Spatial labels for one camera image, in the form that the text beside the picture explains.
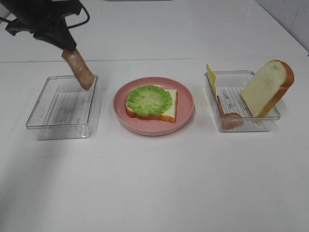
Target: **clear plastic container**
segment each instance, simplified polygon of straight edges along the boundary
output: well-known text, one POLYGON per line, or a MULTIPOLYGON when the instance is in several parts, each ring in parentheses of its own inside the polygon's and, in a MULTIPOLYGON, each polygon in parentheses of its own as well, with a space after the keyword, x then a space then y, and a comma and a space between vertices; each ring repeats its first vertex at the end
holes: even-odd
POLYGON ((100 105, 97 75, 88 91, 75 76, 48 77, 26 128, 37 140, 86 138, 98 127, 100 105))
POLYGON ((214 94, 208 73, 205 73, 206 93, 219 131, 270 131, 274 128, 275 122, 280 119, 280 113, 276 107, 271 109, 265 117, 252 117, 240 95, 241 90, 254 77, 254 72, 220 71, 214 73, 216 74, 217 93, 214 94), (233 116, 231 113, 237 113, 241 117, 233 116))

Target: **black cable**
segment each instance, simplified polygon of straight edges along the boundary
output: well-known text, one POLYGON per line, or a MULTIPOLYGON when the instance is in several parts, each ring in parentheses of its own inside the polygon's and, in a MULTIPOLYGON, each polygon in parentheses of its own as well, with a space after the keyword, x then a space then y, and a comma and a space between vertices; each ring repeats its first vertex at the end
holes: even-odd
POLYGON ((68 26, 68 29, 71 29, 71 28, 75 28, 75 27, 79 27, 83 24, 86 24, 87 22, 89 22, 90 20, 90 14, 88 13, 87 9, 82 5, 82 8, 83 10, 85 11, 86 15, 87 15, 87 19, 84 21, 84 22, 81 22, 81 23, 77 23, 77 24, 74 24, 72 26, 68 26))
POLYGON ((11 22, 10 20, 7 20, 6 18, 2 18, 2 17, 0 17, 0 21, 6 22, 6 23, 10 23, 11 22))

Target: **yellow cheese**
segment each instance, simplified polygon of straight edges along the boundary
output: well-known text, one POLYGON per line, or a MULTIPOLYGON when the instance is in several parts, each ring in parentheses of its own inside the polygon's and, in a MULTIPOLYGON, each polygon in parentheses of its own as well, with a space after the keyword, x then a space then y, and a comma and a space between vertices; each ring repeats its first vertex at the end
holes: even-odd
POLYGON ((210 69, 209 65, 206 64, 206 69, 207 69, 207 73, 208 73, 208 77, 209 77, 209 82, 211 83, 211 88, 212 91, 214 93, 214 95, 216 95, 216 74, 214 74, 214 72, 210 69))

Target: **pink plate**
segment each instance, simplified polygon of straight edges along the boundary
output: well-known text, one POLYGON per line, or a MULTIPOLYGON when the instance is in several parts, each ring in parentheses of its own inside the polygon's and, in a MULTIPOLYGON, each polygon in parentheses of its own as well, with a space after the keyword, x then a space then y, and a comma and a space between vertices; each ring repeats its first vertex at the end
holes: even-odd
POLYGON ((190 90, 183 84, 164 77, 145 77, 134 80, 122 86, 114 97, 114 110, 120 123, 128 130, 142 135, 157 136, 178 130, 190 119, 193 109, 194 99, 190 90), (131 118, 126 114, 125 102, 128 94, 134 88, 144 85, 156 85, 178 91, 175 123, 131 118))

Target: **white tabletop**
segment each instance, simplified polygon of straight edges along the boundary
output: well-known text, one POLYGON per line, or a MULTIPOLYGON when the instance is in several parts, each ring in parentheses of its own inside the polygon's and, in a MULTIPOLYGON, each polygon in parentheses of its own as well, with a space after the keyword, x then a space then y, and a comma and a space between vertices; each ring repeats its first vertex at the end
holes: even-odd
POLYGON ((92 61, 105 90, 97 134, 52 141, 36 141, 25 122, 46 78, 71 74, 68 65, 0 64, 0 231, 307 231, 308 61, 269 58, 295 72, 274 131, 219 132, 204 91, 206 63, 256 71, 265 58, 92 61), (120 125, 117 89, 145 76, 192 91, 183 128, 147 137, 120 125))
MULTIPOLYGON (((254 0, 82 1, 91 15, 71 29, 86 60, 306 56, 254 0)), ((68 25, 85 14, 67 17, 68 25)), ((62 60, 57 47, 0 24, 0 62, 62 60)))

